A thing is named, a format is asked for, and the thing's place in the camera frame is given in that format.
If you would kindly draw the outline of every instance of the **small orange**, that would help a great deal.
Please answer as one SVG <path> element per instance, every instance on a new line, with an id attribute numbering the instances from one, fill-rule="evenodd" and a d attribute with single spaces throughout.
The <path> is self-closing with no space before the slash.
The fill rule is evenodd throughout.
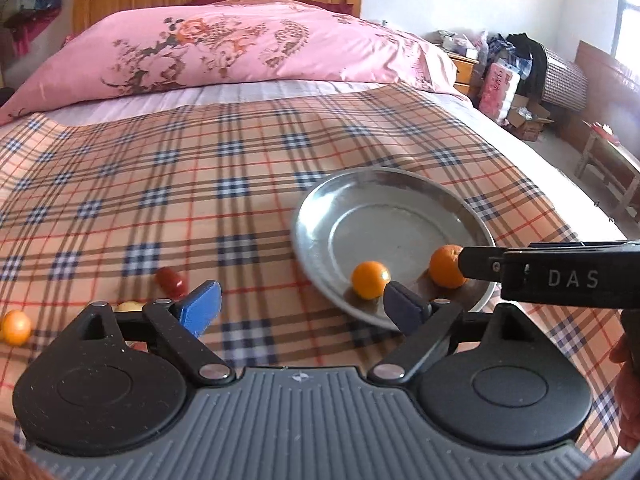
<path id="1" fill-rule="evenodd" d="M 391 281 L 389 270 L 380 262 L 362 262 L 351 275 L 351 285 L 363 300 L 382 296 L 385 285 Z"/>
<path id="2" fill-rule="evenodd" d="M 20 310 L 11 310 L 2 318 L 0 334 L 9 346 L 22 346 L 31 336 L 31 319 Z"/>
<path id="3" fill-rule="evenodd" d="M 462 247 L 445 245 L 431 255 L 429 274 L 436 285 L 445 288 L 459 288 L 466 283 L 466 278 L 458 268 L 458 255 Z"/>

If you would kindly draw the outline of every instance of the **finger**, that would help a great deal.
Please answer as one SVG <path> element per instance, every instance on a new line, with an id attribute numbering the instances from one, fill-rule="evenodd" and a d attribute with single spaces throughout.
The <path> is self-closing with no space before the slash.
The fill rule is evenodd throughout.
<path id="1" fill-rule="evenodd" d="M 624 458 L 608 456 L 599 460 L 580 476 L 578 480 L 606 480 L 625 463 Z"/>
<path id="2" fill-rule="evenodd" d="M 611 362 L 619 364 L 631 361 L 631 350 L 626 343 L 626 334 L 623 334 L 622 337 L 618 339 L 618 342 L 613 345 L 609 353 L 609 359 Z"/>
<path id="3" fill-rule="evenodd" d="M 638 447 L 638 441 L 631 436 L 628 436 L 626 433 L 620 433 L 620 437 L 618 438 L 618 443 L 620 447 L 629 453 L 633 453 Z"/>
<path id="4" fill-rule="evenodd" d="M 620 370 L 613 395 L 626 418 L 633 420 L 640 415 L 640 380 L 631 363 L 625 363 Z"/>
<path id="5" fill-rule="evenodd" d="M 53 480 L 7 437 L 0 436 L 0 477 Z"/>
<path id="6" fill-rule="evenodd" d="M 622 415 L 620 417 L 620 433 L 625 433 L 636 440 L 640 440 L 640 416 L 629 419 Z"/>

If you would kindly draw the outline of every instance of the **cardboard box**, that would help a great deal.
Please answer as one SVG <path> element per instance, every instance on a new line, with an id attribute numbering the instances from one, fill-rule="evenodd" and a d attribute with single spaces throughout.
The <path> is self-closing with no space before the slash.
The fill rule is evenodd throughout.
<path id="1" fill-rule="evenodd" d="M 520 108 L 526 108 L 531 112 L 533 118 L 527 120 L 518 113 Z M 538 136 L 542 131 L 542 128 L 546 124 L 551 124 L 553 121 L 549 119 L 551 112 L 540 106 L 536 101 L 530 100 L 522 95 L 516 95 L 511 103 L 511 110 L 507 115 L 509 121 L 510 132 L 521 140 L 538 140 Z"/>

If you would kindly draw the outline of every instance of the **wooden drawer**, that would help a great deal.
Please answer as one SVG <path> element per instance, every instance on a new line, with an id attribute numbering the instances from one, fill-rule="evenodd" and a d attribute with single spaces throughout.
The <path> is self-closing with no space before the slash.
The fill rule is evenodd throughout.
<path id="1" fill-rule="evenodd" d="M 453 88 L 455 88 L 461 94 L 469 95 L 469 90 L 471 89 L 471 86 L 463 85 L 461 83 L 456 83 L 455 85 L 453 85 Z"/>
<path id="2" fill-rule="evenodd" d="M 452 59 L 458 69 L 456 75 L 456 83 L 468 85 L 471 83 L 471 73 L 474 70 L 474 64 L 468 61 L 462 61 L 460 59 Z"/>

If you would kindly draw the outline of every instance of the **window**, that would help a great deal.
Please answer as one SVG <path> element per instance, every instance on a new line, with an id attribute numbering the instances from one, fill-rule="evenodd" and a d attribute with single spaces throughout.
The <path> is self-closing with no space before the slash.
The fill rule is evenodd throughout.
<path id="1" fill-rule="evenodd" d="M 620 63 L 640 73 L 640 0 L 620 0 L 613 53 Z"/>

